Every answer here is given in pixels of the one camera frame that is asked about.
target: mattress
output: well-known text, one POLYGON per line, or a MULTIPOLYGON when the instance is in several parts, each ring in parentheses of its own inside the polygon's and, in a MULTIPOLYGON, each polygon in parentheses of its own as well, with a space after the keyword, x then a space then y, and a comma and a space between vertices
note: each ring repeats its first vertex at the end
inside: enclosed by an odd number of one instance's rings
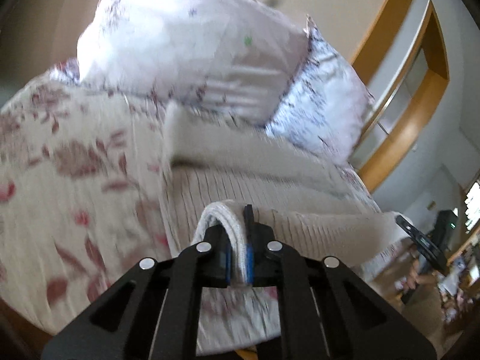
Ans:
MULTIPOLYGON (((162 192, 166 104, 75 86, 68 67, 30 81, 0 115, 0 297, 51 334, 141 258, 172 257, 166 232, 172 226, 161 206, 176 202, 175 196, 165 202, 162 192)), ((249 174, 206 169, 203 176, 181 167, 173 175, 179 188, 199 190, 205 205, 241 196, 274 209, 296 202, 304 212, 379 212, 351 167, 336 172, 348 199, 333 197, 334 204, 291 181, 266 180, 260 194, 257 176, 249 174), (203 185, 202 177, 222 183, 203 185), (289 196, 280 196, 286 191, 289 196)), ((193 232, 200 214, 182 226, 193 232)), ((226 349, 234 341, 214 345, 226 349)))

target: floral bedsheet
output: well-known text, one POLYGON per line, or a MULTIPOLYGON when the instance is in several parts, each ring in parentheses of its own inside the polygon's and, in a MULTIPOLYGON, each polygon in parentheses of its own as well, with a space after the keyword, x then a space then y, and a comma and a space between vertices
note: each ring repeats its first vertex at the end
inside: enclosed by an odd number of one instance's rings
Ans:
MULTIPOLYGON (((165 104, 75 86, 62 68, 66 82, 39 76, 0 115, 0 297, 52 334, 141 258, 171 258, 165 104)), ((352 168, 340 175, 378 211, 352 168)))

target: round metal rivet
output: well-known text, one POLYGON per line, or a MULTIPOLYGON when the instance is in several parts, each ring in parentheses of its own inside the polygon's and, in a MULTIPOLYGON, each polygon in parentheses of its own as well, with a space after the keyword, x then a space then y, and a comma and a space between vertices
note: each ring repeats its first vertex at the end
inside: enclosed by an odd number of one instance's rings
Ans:
POLYGON ((278 241, 270 241, 267 244, 267 248, 269 251, 280 251, 282 250, 282 247, 283 245, 281 244, 281 242, 278 241))
POLYGON ((323 260, 323 263, 327 266, 327 268, 337 268, 340 265, 340 261, 338 261, 335 257, 327 257, 323 260))
POLYGON ((200 253, 205 253, 205 252, 209 251, 210 249, 212 249, 212 245, 210 245, 208 242, 200 242, 197 245, 197 250, 200 253))
POLYGON ((140 268, 142 269, 150 269, 150 268, 153 268, 154 265, 155 265, 154 259, 147 258, 140 261, 140 268))

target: pillow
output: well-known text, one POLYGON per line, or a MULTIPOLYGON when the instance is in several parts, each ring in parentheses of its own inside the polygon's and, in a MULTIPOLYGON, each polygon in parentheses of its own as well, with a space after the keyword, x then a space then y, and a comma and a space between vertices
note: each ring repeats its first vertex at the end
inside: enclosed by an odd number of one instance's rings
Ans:
POLYGON ((270 137, 283 136, 337 165, 348 161, 374 98, 345 59, 309 18, 309 56, 266 125, 270 137))
POLYGON ((255 0, 101 0, 78 41, 80 81, 174 97, 265 125, 308 37, 255 0))

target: red flower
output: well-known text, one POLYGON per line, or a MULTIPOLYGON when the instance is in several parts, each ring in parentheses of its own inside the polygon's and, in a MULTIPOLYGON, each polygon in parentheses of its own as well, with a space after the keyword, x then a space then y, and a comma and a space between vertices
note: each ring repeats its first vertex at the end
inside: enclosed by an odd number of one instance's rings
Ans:
POLYGON ((80 210, 74 214, 75 223, 78 226, 88 227, 90 225, 90 215, 87 211, 80 210))
POLYGON ((15 195, 15 183, 0 184, 0 203, 8 202, 15 195))

